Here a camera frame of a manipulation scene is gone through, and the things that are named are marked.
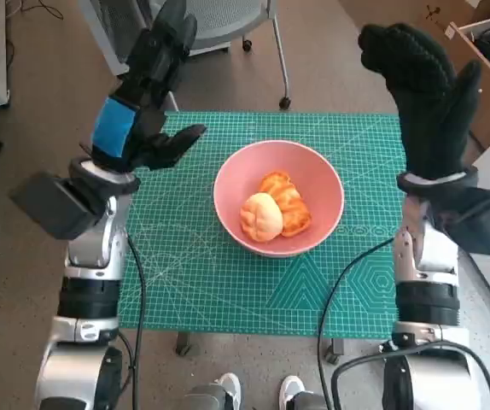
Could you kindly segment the black gloved right hand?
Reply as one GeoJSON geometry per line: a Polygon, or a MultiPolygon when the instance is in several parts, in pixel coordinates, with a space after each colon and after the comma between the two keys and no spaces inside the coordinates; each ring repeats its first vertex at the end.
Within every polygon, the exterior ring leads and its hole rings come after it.
{"type": "Polygon", "coordinates": [[[398,109],[407,172],[428,180],[463,172],[481,64],[455,72],[436,41],[404,23],[368,24],[358,45],[363,66],[385,79],[398,109]]]}

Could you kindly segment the black left hand blue tape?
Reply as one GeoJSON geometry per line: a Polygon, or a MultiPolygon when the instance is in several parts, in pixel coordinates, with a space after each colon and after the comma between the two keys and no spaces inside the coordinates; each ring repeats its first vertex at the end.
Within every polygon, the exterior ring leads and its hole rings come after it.
{"type": "Polygon", "coordinates": [[[174,167],[206,131],[202,124],[169,136],[163,105],[190,54],[196,18],[185,1],[167,1],[152,26],[142,29],[128,54],[128,72],[108,96],[91,137],[90,158],[99,167],[131,173],[174,167]]]}

